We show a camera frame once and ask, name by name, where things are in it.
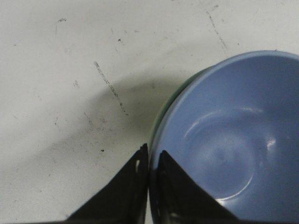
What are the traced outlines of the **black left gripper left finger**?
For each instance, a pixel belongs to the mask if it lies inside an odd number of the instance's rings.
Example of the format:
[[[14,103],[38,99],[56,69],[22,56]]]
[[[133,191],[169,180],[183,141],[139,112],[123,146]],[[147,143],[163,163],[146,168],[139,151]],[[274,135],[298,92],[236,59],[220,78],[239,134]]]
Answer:
[[[144,143],[113,179],[73,212],[67,222],[144,222],[149,154]]]

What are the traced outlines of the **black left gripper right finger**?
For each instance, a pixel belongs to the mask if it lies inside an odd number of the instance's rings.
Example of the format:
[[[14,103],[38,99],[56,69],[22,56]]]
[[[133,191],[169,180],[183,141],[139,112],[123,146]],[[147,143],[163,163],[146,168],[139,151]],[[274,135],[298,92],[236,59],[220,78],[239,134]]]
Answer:
[[[238,222],[239,219],[199,187],[167,151],[157,168],[160,222]]]

